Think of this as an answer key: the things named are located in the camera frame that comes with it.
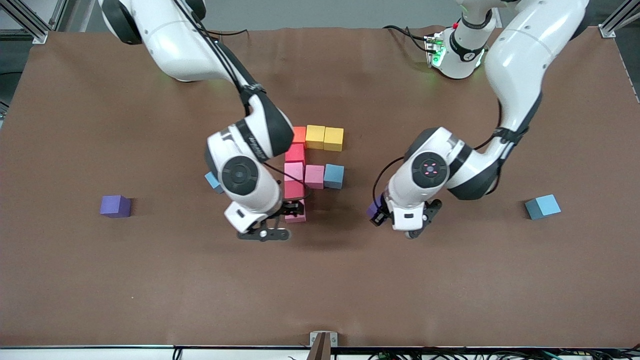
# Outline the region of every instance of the green led light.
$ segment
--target green led light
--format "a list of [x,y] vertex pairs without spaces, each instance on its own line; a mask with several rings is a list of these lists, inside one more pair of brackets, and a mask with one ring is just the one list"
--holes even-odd
[[447,49],[444,46],[442,46],[440,50],[433,55],[433,66],[439,67],[440,64],[442,63],[442,59],[444,58],[444,54],[446,53],[447,53]]

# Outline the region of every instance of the blue block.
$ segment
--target blue block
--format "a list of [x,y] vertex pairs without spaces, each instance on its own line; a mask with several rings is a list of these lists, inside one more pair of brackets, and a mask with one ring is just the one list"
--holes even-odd
[[122,195],[103,196],[100,215],[109,218],[127,218],[131,215],[131,200]]
[[525,206],[527,207],[531,220],[546,218],[549,215],[560,212],[560,206],[558,206],[556,197],[553,195],[537,197],[527,202]]
[[220,185],[220,183],[218,182],[218,179],[216,179],[216,177],[213,176],[213,173],[211,171],[208,172],[207,175],[204,175],[204,177],[209,182],[209,185],[211,185],[213,190],[216,190],[217,193],[225,192],[224,189],[222,188],[222,185]]
[[344,167],[340,165],[327,164],[324,167],[324,187],[331,189],[341,189],[344,178]]

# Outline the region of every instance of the light blue block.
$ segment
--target light blue block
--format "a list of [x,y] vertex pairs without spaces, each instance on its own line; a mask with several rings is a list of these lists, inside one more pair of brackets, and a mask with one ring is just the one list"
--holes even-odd
[[213,176],[212,172],[207,173],[207,175],[204,175],[204,177],[207,179],[207,181],[209,182],[209,185],[211,185],[213,190],[216,190],[217,193],[225,192],[224,189],[222,188],[222,185],[220,185],[220,183],[218,182],[218,179],[216,179],[216,177]]
[[341,189],[344,179],[344,167],[340,165],[327,164],[324,167],[324,187],[331,189]]
[[527,202],[525,206],[527,207],[531,220],[546,218],[549,215],[560,212],[560,206],[558,206],[556,197],[553,195],[537,197]]

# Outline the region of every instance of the yellow block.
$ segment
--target yellow block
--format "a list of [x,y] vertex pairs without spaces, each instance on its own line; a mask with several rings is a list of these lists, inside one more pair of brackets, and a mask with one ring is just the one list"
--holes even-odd
[[324,149],[324,126],[307,125],[307,149]]
[[340,127],[327,127],[324,130],[324,149],[329,151],[342,151],[342,137],[344,129]]

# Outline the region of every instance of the orange block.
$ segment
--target orange block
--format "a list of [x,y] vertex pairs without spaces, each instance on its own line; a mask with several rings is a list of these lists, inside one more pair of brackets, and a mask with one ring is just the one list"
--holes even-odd
[[307,142],[307,127],[306,126],[294,126],[293,127],[293,143],[301,143],[305,147]]

